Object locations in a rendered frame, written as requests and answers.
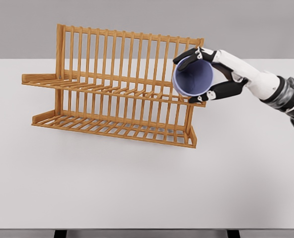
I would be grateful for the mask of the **lavender blue cup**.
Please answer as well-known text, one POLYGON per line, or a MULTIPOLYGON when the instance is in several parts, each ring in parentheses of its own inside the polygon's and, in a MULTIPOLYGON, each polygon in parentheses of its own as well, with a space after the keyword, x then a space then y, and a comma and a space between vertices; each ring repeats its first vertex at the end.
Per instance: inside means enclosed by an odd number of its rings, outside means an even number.
POLYGON ((177 68, 187 59, 185 57, 176 66, 173 76, 173 88, 183 96, 199 96, 212 86, 214 72, 211 64, 205 60, 197 60, 189 64, 184 70, 177 68))

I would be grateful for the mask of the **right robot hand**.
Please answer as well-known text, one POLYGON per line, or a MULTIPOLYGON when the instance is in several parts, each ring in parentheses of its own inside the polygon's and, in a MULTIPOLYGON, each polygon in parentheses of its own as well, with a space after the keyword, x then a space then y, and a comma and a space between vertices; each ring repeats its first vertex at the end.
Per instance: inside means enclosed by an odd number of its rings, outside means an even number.
POLYGON ((227 78, 226 82, 213 85, 206 93, 191 97, 189 103, 200 103, 239 95, 244 85, 258 74, 258 70, 254 67, 224 50, 191 48, 177 56, 173 63, 178 64, 183 59, 186 60, 178 66, 179 71, 198 60, 205 60, 227 78))

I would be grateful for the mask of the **wooden two-tier dish rack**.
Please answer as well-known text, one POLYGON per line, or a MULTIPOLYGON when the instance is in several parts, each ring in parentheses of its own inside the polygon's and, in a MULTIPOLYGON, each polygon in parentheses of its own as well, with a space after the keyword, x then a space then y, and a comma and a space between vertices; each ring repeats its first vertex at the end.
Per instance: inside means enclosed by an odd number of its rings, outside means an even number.
POLYGON ((53 88, 35 126, 194 148, 194 106, 176 92, 172 60, 202 38, 57 26, 56 70, 22 84, 53 88))

